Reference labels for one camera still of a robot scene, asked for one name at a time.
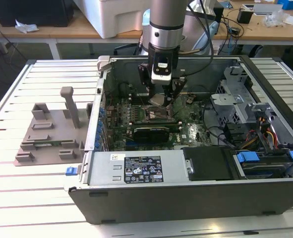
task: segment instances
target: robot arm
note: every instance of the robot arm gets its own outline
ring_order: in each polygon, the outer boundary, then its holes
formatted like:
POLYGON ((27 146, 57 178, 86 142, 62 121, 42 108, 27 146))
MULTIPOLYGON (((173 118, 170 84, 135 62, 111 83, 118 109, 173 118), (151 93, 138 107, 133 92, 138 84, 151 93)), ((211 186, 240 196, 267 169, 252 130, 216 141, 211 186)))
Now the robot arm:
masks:
POLYGON ((149 91, 150 102, 167 106, 180 93, 186 79, 177 77, 177 67, 183 25, 188 0, 152 0, 148 63, 139 66, 140 79, 149 91), (163 86, 164 95, 155 94, 155 84, 163 86))
POLYGON ((178 61, 187 0, 152 0, 148 69, 153 84, 169 85, 178 61))

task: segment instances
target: white box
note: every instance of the white box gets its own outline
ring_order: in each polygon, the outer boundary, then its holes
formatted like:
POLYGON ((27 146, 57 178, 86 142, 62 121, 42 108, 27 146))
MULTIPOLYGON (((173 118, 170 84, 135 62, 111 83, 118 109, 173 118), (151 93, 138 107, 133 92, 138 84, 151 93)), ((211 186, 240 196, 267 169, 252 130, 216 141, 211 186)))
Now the white box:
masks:
POLYGON ((102 38, 142 30, 145 10, 151 0, 74 0, 102 38))

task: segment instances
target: yellow cable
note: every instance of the yellow cable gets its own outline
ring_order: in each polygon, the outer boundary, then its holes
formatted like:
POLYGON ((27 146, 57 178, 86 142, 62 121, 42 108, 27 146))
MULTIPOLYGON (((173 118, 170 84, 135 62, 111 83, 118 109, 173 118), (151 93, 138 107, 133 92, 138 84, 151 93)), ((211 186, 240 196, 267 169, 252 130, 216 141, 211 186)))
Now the yellow cable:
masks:
POLYGON ((256 141, 256 139, 257 139, 257 137, 253 138, 250 142, 248 142, 247 144, 243 145, 241 147, 241 149, 243 149, 243 148, 247 147, 248 145, 252 144, 254 141, 256 141))
POLYGON ((272 137, 272 140, 273 140, 273 146, 275 147, 275 140, 274 140, 274 135, 273 135, 271 132, 269 132, 269 131, 267 131, 267 133, 271 135, 271 137, 272 137))

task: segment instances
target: green circuit board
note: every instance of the green circuit board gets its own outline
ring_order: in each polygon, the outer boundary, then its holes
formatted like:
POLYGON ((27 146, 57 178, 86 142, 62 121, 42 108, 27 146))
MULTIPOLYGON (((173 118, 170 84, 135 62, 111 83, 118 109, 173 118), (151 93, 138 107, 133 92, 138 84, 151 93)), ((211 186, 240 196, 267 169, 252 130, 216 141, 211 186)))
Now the green circuit board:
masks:
POLYGON ((110 107, 108 112, 109 141, 111 151, 174 150, 184 146, 211 146, 202 121, 202 103, 186 103, 188 95, 181 95, 173 105, 166 108, 149 104, 132 104, 123 99, 110 107), (165 143, 143 144, 133 139, 135 128, 168 128, 165 143))

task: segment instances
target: power supply label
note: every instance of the power supply label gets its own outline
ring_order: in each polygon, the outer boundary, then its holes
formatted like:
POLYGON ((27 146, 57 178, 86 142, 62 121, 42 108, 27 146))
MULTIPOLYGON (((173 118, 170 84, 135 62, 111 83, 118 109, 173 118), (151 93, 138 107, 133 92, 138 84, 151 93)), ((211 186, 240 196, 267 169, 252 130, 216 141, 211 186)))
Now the power supply label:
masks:
POLYGON ((125 157, 124 181, 164 182, 161 156, 125 157))

